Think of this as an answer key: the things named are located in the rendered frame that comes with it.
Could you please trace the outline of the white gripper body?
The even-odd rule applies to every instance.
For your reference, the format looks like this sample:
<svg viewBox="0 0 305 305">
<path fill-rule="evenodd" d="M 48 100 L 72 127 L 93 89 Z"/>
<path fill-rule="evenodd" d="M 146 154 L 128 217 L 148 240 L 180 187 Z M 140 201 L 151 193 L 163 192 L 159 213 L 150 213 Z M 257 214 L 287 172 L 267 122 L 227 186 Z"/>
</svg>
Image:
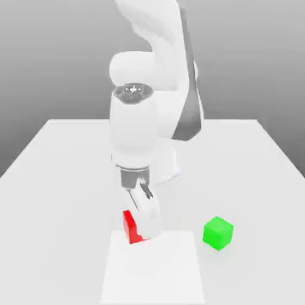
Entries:
<svg viewBox="0 0 305 305">
<path fill-rule="evenodd" d="M 125 206 L 136 225 L 137 234 L 151 239 L 159 234 L 159 201 L 145 182 L 137 182 L 134 189 L 126 189 Z"/>
</svg>

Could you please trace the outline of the small red cube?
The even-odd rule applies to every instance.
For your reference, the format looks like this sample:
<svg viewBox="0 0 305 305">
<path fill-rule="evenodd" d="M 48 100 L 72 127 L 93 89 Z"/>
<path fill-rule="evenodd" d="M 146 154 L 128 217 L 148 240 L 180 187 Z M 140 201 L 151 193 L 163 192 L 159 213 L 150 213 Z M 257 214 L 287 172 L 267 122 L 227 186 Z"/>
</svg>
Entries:
<svg viewBox="0 0 305 305">
<path fill-rule="evenodd" d="M 123 227 L 130 244 L 145 241 L 145 238 L 138 234 L 136 223 L 129 210 L 123 211 Z"/>
</svg>

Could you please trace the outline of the small green cube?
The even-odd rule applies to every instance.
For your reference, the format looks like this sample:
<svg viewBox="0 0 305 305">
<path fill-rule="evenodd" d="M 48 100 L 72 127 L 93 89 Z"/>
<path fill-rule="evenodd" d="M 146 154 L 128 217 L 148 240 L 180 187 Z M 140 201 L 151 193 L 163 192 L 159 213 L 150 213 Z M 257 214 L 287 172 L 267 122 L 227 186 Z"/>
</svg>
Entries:
<svg viewBox="0 0 305 305">
<path fill-rule="evenodd" d="M 233 231 L 233 224 L 215 216 L 204 225 L 203 242 L 220 251 L 231 242 Z"/>
</svg>

